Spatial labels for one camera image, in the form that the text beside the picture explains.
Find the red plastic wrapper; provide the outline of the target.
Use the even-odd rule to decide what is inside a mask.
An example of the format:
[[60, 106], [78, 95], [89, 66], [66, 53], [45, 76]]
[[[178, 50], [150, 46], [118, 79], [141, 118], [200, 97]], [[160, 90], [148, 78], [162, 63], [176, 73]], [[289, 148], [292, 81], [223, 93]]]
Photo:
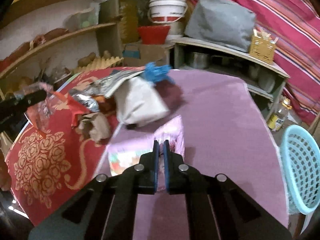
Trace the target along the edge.
[[67, 107], [67, 110], [71, 111], [71, 126], [78, 125], [78, 116], [89, 114], [90, 110], [85, 106], [74, 100], [70, 94], [63, 95], [60, 92], [54, 91], [53, 86], [44, 82], [36, 82], [22, 89], [25, 95], [31, 95], [31, 93], [44, 90], [46, 96], [44, 100], [29, 106], [25, 112], [25, 116], [30, 121], [32, 126], [42, 136], [46, 136], [48, 133], [50, 117], [58, 111], [60, 106]]

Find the pink printed wrapper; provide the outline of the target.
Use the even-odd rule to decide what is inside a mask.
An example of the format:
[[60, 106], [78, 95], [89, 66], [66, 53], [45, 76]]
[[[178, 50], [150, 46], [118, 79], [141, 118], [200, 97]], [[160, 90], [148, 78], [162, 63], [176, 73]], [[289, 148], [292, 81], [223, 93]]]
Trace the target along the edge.
[[184, 156], [182, 117], [180, 115], [174, 117], [160, 126], [153, 134], [112, 143], [107, 149], [111, 175], [120, 175], [126, 168], [139, 163], [141, 155], [153, 150], [155, 140], [158, 141], [160, 146], [163, 146], [164, 142], [168, 140], [170, 150]]

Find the silver foil wrapper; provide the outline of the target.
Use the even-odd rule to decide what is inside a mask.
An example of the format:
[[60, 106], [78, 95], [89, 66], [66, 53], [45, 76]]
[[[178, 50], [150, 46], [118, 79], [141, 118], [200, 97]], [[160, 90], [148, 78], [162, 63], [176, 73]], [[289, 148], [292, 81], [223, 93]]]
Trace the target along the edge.
[[113, 70], [109, 76], [90, 83], [84, 90], [71, 89], [70, 96], [91, 112], [98, 112], [99, 105], [95, 96], [110, 98], [126, 81], [142, 74], [144, 70]]

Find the brown paper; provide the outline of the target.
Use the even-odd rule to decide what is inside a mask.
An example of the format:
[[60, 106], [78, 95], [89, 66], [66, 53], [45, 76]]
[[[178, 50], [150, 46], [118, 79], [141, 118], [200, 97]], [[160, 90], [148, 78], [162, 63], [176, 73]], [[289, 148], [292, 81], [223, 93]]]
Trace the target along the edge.
[[109, 139], [112, 135], [107, 118], [100, 112], [82, 115], [78, 128], [85, 139], [91, 139], [95, 143]]

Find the white paper bag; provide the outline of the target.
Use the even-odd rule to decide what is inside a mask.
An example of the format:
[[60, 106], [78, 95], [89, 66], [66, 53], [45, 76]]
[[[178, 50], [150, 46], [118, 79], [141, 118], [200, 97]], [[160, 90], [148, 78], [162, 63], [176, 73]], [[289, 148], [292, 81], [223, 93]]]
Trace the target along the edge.
[[125, 125], [145, 126], [170, 113], [157, 90], [139, 76], [126, 80], [113, 96], [117, 119]]

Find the blue plastic bag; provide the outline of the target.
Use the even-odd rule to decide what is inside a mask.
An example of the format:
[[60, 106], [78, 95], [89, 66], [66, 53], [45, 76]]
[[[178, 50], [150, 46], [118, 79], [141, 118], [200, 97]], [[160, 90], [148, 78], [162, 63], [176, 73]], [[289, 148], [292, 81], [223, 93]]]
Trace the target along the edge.
[[157, 66], [155, 62], [149, 62], [145, 65], [142, 77], [154, 85], [161, 81], [169, 81], [174, 84], [175, 81], [168, 75], [170, 70], [171, 66], [168, 64]]

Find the red floral mat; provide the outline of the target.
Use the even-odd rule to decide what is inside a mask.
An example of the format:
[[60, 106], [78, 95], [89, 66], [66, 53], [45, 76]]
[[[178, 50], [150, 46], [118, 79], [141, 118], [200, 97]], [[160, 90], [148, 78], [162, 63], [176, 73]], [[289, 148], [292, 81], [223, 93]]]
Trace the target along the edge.
[[12, 193], [34, 226], [40, 224], [93, 177], [109, 139], [85, 138], [73, 127], [67, 102], [54, 104], [47, 131], [26, 124], [6, 163]]

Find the light blue plastic basket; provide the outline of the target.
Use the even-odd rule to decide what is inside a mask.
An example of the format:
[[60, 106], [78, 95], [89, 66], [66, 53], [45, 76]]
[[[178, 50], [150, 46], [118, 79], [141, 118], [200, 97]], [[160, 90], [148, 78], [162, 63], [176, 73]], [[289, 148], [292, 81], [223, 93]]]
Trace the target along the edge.
[[319, 146], [298, 125], [287, 127], [280, 145], [289, 214], [308, 215], [319, 206]]

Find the oil bottle on floor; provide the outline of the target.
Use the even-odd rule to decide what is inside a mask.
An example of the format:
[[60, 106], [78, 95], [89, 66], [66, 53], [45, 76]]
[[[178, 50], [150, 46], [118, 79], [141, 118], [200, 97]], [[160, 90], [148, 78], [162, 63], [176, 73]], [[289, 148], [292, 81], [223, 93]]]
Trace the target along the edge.
[[292, 109], [291, 100], [283, 97], [278, 104], [272, 115], [270, 116], [267, 125], [272, 132], [277, 132], [281, 129], [284, 121], [287, 119], [289, 111]]

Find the clear plastic container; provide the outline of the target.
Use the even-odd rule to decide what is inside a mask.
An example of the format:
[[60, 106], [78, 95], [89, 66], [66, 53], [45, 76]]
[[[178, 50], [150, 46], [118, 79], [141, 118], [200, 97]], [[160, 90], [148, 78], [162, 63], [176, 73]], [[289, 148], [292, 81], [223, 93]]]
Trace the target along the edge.
[[99, 22], [99, 11], [94, 7], [72, 14], [65, 21], [65, 27], [70, 31], [76, 31], [97, 25]]

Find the grey low shelf unit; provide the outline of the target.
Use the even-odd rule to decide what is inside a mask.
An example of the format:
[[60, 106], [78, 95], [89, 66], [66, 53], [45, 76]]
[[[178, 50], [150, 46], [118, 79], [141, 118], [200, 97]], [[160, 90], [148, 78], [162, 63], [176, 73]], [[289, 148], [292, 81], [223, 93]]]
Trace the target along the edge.
[[264, 119], [269, 119], [290, 77], [280, 66], [274, 62], [264, 63], [248, 53], [194, 38], [181, 37], [173, 43], [175, 68], [194, 69], [189, 66], [191, 53], [207, 54], [208, 68], [202, 70], [242, 79]]

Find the cardboard box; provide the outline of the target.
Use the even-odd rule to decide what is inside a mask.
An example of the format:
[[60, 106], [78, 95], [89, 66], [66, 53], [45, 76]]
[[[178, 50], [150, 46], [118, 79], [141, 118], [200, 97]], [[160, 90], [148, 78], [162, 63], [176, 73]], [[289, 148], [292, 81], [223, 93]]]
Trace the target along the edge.
[[123, 50], [123, 65], [127, 67], [141, 67], [149, 62], [157, 66], [170, 64], [170, 53], [174, 51], [173, 43], [142, 44], [135, 42], [126, 44]]

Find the large oil jug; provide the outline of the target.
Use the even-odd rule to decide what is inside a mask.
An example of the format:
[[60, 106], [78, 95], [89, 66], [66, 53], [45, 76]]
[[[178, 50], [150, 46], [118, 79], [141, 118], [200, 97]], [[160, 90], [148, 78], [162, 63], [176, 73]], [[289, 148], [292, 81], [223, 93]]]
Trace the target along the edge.
[[120, 38], [123, 44], [137, 42], [138, 11], [134, 0], [119, 0]]

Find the steel pot in shelf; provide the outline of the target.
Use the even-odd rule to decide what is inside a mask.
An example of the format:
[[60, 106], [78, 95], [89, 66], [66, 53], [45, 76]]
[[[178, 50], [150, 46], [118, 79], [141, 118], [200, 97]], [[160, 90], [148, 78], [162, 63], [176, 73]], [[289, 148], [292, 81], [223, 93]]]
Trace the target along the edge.
[[191, 53], [189, 59], [189, 66], [194, 69], [207, 69], [208, 68], [208, 55], [203, 53]]

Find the striped pink curtain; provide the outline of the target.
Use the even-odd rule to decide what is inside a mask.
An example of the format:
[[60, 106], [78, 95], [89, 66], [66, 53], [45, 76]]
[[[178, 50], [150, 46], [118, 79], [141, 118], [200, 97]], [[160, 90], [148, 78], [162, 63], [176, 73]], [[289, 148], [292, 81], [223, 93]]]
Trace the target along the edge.
[[310, 125], [319, 114], [319, 14], [309, 0], [231, 1], [253, 11], [257, 27], [277, 38], [274, 61], [290, 76], [284, 94]]

